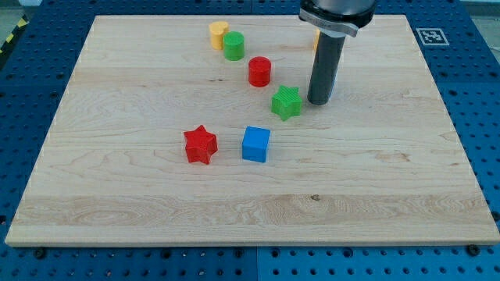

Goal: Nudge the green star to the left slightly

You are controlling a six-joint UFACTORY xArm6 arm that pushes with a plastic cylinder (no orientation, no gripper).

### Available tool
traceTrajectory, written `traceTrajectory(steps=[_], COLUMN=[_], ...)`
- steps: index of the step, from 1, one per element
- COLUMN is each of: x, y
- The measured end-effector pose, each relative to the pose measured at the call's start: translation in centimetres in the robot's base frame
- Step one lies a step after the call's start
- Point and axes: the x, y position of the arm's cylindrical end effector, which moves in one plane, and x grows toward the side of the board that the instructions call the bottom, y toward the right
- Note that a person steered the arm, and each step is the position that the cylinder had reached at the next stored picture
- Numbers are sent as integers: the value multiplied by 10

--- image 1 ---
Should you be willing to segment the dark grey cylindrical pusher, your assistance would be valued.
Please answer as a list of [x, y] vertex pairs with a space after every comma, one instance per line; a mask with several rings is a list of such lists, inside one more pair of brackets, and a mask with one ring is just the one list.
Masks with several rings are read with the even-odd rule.
[[308, 101], [325, 105], [332, 95], [345, 36], [330, 37], [320, 32], [309, 81]]

